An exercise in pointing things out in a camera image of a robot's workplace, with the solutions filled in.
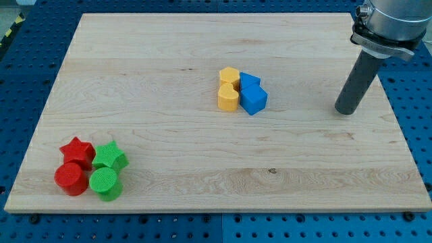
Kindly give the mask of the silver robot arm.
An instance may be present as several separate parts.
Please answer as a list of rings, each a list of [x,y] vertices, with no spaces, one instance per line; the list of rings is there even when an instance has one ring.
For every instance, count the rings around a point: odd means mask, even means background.
[[[354,44],[379,59],[409,61],[431,21],[431,0],[364,0],[355,16]]]

